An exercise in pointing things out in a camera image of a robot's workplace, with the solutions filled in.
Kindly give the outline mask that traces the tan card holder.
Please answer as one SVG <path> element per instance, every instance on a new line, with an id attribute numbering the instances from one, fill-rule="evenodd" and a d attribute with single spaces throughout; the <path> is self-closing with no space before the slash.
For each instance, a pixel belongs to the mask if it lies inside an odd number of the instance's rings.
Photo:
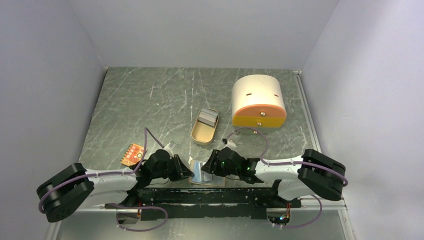
<path id="1" fill-rule="evenodd" d="M 211 187 L 224 187 L 225 178 L 206 173 L 201 168 L 206 164 L 204 161 L 192 160 L 190 162 L 190 170 L 194 176 L 188 178 L 188 182 L 196 185 L 211 186 Z"/>

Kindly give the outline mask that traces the tan oval tray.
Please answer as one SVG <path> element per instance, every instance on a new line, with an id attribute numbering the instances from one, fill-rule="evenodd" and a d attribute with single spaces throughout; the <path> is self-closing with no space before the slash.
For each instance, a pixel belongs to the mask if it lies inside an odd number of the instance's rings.
<path id="1" fill-rule="evenodd" d="M 198 145 L 202 145 L 202 146 L 209 145 L 213 141 L 213 138 L 214 138 L 217 126 L 218 126 L 219 117 L 220 117 L 220 115 L 218 116 L 218 121 L 217 121 L 215 127 L 211 127 L 211 126 L 208 126 L 206 124 L 199 122 L 198 121 L 198 115 L 197 115 L 196 120 L 195 120 L 194 125 L 193 125 L 192 130 L 191 130 L 192 140 Z"/>

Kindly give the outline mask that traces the grey credit card stack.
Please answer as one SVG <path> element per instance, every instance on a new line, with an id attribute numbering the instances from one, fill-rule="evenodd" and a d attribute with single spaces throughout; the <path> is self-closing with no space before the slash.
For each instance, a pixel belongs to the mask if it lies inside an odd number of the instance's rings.
<path id="1" fill-rule="evenodd" d="M 202 108 L 199 113 L 197 120 L 207 126 L 215 127 L 218 122 L 219 113 L 210 108 Z"/>

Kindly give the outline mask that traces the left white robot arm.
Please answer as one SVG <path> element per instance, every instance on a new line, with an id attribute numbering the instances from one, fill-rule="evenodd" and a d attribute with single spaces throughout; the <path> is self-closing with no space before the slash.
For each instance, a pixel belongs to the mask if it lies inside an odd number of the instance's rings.
<path id="1" fill-rule="evenodd" d="M 73 163 L 37 188 L 38 209 L 48 222 L 55 223 L 78 209 L 97 205 L 141 207 L 139 190 L 152 180 L 177 182 L 193 176 L 177 154 L 164 149 L 135 165 L 115 170 L 92 170 Z"/>

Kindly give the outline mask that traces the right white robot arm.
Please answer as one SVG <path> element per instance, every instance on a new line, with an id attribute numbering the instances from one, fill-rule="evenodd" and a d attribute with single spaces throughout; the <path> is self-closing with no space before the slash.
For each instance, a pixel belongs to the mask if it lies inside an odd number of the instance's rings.
<path id="1" fill-rule="evenodd" d="M 339 201 L 348 184 L 346 167 L 314 149 L 306 149 L 296 157 L 270 160 L 244 158 L 225 147 L 214 150 L 201 171 L 219 177 L 234 175 L 248 184 L 277 182 L 277 189 L 269 197 L 275 207 L 313 194 Z"/>

